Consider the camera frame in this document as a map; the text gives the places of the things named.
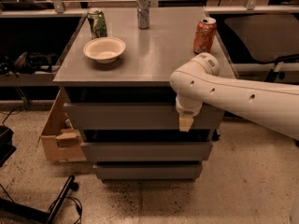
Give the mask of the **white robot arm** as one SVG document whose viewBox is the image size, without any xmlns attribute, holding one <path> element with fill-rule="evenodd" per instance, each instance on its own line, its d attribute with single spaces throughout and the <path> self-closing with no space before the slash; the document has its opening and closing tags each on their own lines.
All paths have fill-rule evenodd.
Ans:
<svg viewBox="0 0 299 224">
<path fill-rule="evenodd" d="M 298 224 L 298 88 L 236 79 L 226 68 L 203 54 L 170 78 L 181 129 L 189 128 L 202 104 L 232 113 L 177 220 Z"/>
</svg>

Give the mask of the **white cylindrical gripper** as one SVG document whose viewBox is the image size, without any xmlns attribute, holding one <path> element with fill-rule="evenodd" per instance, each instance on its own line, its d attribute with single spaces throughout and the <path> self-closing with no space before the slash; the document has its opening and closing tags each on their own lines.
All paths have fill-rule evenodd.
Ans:
<svg viewBox="0 0 299 224">
<path fill-rule="evenodd" d="M 176 110 L 179 116 L 179 130 L 188 132 L 193 125 L 193 117 L 197 116 L 203 103 L 181 95 L 176 97 Z"/>
</svg>

